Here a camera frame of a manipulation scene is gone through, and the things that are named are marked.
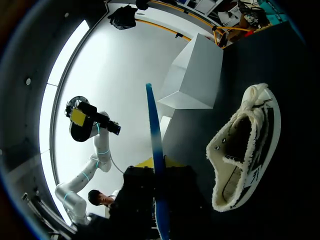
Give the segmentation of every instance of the black hair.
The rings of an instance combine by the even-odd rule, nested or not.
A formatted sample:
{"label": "black hair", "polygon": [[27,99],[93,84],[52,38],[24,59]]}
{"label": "black hair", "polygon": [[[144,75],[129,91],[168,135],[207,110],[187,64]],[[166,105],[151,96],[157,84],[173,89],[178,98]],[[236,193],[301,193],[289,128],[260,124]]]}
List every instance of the black hair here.
{"label": "black hair", "polygon": [[99,206],[100,205],[100,201],[99,201],[99,194],[100,191],[98,190],[91,190],[88,193],[88,200],[90,203],[92,203],[95,206]]}

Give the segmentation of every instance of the shoe sole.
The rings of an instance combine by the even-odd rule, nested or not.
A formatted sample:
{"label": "shoe sole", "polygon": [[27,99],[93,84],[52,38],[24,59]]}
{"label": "shoe sole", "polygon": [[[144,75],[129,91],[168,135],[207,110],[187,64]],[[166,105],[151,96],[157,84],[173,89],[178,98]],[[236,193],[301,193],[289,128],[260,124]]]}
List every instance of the shoe sole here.
{"label": "shoe sole", "polygon": [[280,132],[281,132],[281,114],[280,114],[280,108],[279,108],[277,99],[268,88],[266,88],[264,90],[264,92],[261,93],[261,98],[265,99],[265,100],[272,99],[271,101],[266,103],[268,106],[273,108],[273,117],[274,117],[274,119],[273,119],[273,121],[274,121],[273,133],[272,133],[270,147],[269,147],[269,150],[266,154],[263,165],[261,166],[261,170],[259,172],[259,176],[258,176],[257,181],[255,182],[255,184],[253,184],[249,187],[249,190],[245,193],[245,195],[230,210],[234,210],[234,209],[241,207],[252,196],[252,194],[256,190],[261,178],[263,177],[263,175],[264,175],[264,173],[265,173],[265,171],[271,161],[271,158],[273,157],[273,155],[275,153],[275,150],[276,150],[278,142],[279,142]]}

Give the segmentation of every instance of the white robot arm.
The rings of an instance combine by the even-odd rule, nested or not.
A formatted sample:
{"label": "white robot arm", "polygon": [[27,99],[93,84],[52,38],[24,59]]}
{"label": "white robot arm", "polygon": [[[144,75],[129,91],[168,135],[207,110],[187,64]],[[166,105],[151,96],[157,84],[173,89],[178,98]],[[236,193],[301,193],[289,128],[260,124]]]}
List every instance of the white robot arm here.
{"label": "white robot arm", "polygon": [[[71,100],[68,104],[74,104],[74,107],[76,108],[78,106],[77,101],[75,103],[71,103]],[[107,119],[109,119],[109,116],[105,111],[99,112],[99,114],[107,116]],[[72,117],[70,117],[70,119],[71,129],[74,122],[72,122]],[[94,154],[90,156],[83,170],[76,177],[69,182],[58,184],[55,189],[55,195],[68,210],[71,220],[75,224],[86,225],[89,223],[86,213],[86,200],[80,197],[77,193],[88,184],[98,168],[107,173],[112,165],[112,157],[109,149],[109,131],[107,128],[101,127],[101,123],[99,122],[94,122],[91,126],[89,138],[93,137]]]}

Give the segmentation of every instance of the black bag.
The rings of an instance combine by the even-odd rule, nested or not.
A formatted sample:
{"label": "black bag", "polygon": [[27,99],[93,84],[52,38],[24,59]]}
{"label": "black bag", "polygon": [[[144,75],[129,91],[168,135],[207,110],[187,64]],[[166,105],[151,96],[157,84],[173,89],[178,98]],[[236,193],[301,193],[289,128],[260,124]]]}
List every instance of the black bag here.
{"label": "black bag", "polygon": [[118,8],[113,14],[108,16],[111,25],[115,26],[119,30],[130,29],[136,26],[135,13],[137,8],[133,8],[130,5]]}

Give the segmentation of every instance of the yellow object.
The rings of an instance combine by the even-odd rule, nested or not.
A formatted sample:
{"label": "yellow object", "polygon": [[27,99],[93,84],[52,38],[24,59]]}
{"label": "yellow object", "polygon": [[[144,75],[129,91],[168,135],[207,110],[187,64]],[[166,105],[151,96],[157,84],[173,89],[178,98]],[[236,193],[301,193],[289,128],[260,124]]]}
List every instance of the yellow object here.
{"label": "yellow object", "polygon": [[71,113],[70,120],[75,124],[79,125],[80,127],[82,127],[85,123],[86,116],[87,115],[85,115],[82,111],[74,108]]}
{"label": "yellow object", "polygon": [[[170,160],[167,156],[164,156],[164,160],[165,160],[165,166],[167,168],[170,167],[184,167],[184,165],[180,164],[180,163],[176,163],[172,160]],[[148,167],[148,168],[154,168],[154,160],[152,157],[150,157],[148,160],[139,163],[138,165],[135,165],[135,167],[137,168],[144,168],[144,167]]]}
{"label": "yellow object", "polygon": [[[157,28],[160,28],[160,29],[164,29],[164,30],[167,30],[168,32],[170,33],[173,33],[173,34],[177,34],[178,32],[176,31],[173,31],[165,26],[161,26],[159,24],[156,24],[156,23],[153,23],[153,22],[149,22],[149,21],[145,21],[145,20],[141,20],[141,19],[135,19],[137,22],[140,22],[140,23],[145,23],[145,24],[149,24],[151,26],[154,26],[154,27],[157,27]],[[183,39],[187,40],[187,41],[191,41],[191,38],[187,37],[187,36],[182,36]]]}

